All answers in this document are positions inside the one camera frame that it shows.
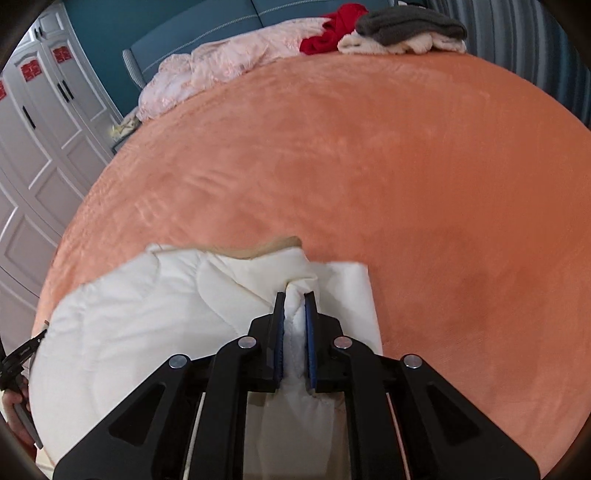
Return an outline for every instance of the red blanket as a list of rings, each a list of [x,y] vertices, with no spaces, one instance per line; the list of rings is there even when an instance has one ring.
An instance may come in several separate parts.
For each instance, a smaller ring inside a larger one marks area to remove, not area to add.
[[[341,5],[335,13],[326,15],[330,20],[323,25],[326,31],[322,35],[302,40],[300,52],[314,55],[336,51],[339,40],[355,30],[355,22],[366,13],[368,10],[363,5]]]

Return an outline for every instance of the silver screw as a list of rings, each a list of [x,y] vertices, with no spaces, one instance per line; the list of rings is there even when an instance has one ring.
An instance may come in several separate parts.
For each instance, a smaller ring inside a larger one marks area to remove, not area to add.
[[[168,361],[168,364],[170,368],[182,368],[187,365],[187,357],[184,355],[175,355]]]
[[[423,359],[418,355],[407,355],[404,357],[404,365],[409,368],[418,368],[423,364]]]
[[[342,336],[335,338],[335,347],[341,350],[347,350],[351,345],[353,345],[353,340],[349,337]]]
[[[252,348],[256,345],[256,338],[254,337],[242,337],[238,340],[238,346],[240,348]]]

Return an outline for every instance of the triangular cutout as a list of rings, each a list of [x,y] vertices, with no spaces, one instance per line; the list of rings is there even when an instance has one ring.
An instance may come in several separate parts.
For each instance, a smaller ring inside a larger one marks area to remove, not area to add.
[[[461,409],[435,385],[427,386],[427,394],[450,445],[455,446],[480,434],[480,429]]]
[[[166,387],[154,385],[109,427],[109,433],[136,447],[144,444]]]

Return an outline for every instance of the teal wall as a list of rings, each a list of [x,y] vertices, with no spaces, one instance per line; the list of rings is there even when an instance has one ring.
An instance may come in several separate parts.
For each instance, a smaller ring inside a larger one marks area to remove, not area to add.
[[[121,58],[146,33],[202,0],[64,0],[76,36],[122,115],[138,102],[139,89]]]

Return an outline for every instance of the hand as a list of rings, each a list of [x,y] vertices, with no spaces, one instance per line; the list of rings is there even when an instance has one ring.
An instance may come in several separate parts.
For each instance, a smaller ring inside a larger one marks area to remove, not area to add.
[[[29,387],[27,386],[28,381],[26,378],[23,379],[24,385],[22,386],[22,393],[25,398],[29,398]],[[6,390],[2,396],[2,405],[7,416],[7,423],[10,429],[14,432],[14,435],[22,441],[25,445],[35,445],[35,440],[31,438],[26,428],[18,418],[17,412],[14,410],[14,405],[22,402],[22,395],[20,393],[13,392],[12,390]],[[27,409],[31,411],[31,407],[27,403]]]

